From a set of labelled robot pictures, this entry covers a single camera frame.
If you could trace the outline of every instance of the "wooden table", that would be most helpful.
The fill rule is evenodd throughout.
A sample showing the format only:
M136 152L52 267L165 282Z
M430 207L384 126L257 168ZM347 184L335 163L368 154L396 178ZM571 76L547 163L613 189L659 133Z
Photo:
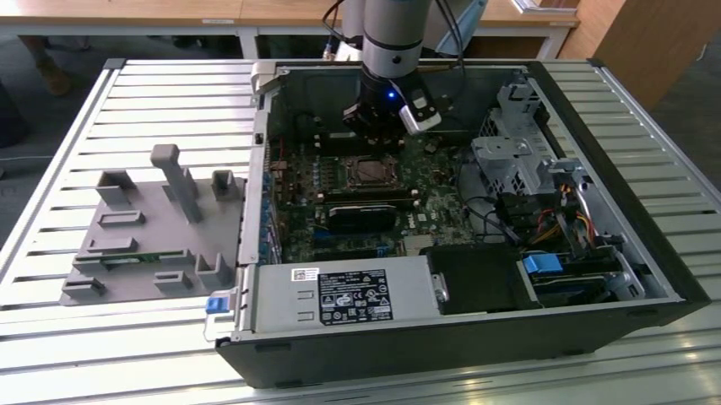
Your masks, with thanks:
M334 0L0 0L0 34L237 35L257 59L259 35L326 35L320 16ZM523 15L511 0L488 0L475 36L543 38L555 57L578 19Z
M243 0L0 0L13 35L235 35Z
M257 59L259 35L326 35L320 16L334 0L243 0L237 35L247 59ZM511 0L488 0L474 36L542 37L538 58L555 58L578 19L567 14L520 14Z

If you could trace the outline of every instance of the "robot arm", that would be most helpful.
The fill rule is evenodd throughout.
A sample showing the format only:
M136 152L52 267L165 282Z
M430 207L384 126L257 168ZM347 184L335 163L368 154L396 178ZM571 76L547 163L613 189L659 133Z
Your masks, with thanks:
M438 3L434 13L440 13ZM482 11L484 1L455 0L451 9ZM344 111L343 122L379 147L392 145L406 133L416 134L440 123L439 100L418 73L418 60L428 32L431 0L351 0L343 5L343 33L354 45L363 38L363 67L356 103ZM479 12L471 16L472 29ZM446 25L444 38L452 37Z

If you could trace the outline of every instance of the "barcode label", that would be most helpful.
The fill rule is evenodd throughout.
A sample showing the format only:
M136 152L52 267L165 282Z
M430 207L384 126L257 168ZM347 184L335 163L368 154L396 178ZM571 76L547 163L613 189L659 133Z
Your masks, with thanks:
M293 268L291 271L291 281L315 281L318 280L318 268Z
M203 19L203 24L235 24L233 19Z

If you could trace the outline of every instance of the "gray plastic block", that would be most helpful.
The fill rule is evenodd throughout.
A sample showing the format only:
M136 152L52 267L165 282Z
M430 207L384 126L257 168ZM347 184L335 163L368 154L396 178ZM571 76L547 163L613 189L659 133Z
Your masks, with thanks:
M169 162L176 161L172 156L169 154ZM123 190L133 210L111 207L104 200L97 205L68 280L77 277L96 279L104 287L103 293L77 294L76 289L64 288L61 305L192 297L231 288L240 236L243 180L220 173L212 179L192 182L197 189L192 201L201 218L192 223L180 202L167 198L165 181L139 182L128 187L132 183L123 181L124 176L111 174L107 177ZM183 179L188 181L189 177L183 176ZM229 191L232 184L236 185L237 198L223 198L225 195L220 191L221 198L217 199L219 182L229 185ZM193 193L189 186L185 191ZM199 274L196 257L204 258ZM172 287L171 281L159 286L161 280L155 275L165 272L184 274L180 284L175 284L183 285L181 288Z
M175 272L157 272L155 273L153 284L156 288L167 293L172 294L179 291L187 291L192 288L192 282L183 270Z
M97 180L97 194L111 208L129 208L125 190L132 190L135 183L124 170L104 171Z
M137 210L104 213L103 215L100 215L100 218L97 219L97 224L103 228L111 228L112 226L140 225L144 222L145 222L145 216Z
M212 267L207 264L205 258L197 255L195 275L208 289L216 289L223 285L228 285L233 280L235 269L225 264L225 260L220 254L215 257L215 265Z
M173 144L155 145L149 154L149 161L153 166L161 170L168 179L169 190L175 200L180 204L183 213L189 223L197 223L203 219L199 205L195 201L197 191L195 190L195 181L192 181L191 172L183 170L177 165L177 156L180 150Z
M89 253L117 253L137 250L137 241L133 238L91 239L85 250Z
M179 253L160 255L160 263L167 265L195 265L195 256L192 252L183 249Z
M81 257L76 256L72 266L81 274L101 273L109 270L103 261L95 257L100 257L100 255L85 255Z
M216 201L240 199L240 189L231 170L216 170L212 173L212 193Z
M76 300L96 298L103 295L104 285L93 277L75 276L65 280L62 292Z

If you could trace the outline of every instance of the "aluminum slat table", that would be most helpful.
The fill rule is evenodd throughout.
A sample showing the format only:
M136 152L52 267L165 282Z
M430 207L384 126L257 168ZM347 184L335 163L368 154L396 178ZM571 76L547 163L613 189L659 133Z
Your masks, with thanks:
M135 181L159 180L149 149L172 142L195 178L217 169L248 173L251 62L128 61L101 72L0 252L0 403L666 403L719 396L718 192L603 68L544 66L710 306L589 355L253 390L203 339L205 298L56 303L99 201L92 187L101 170L128 168Z

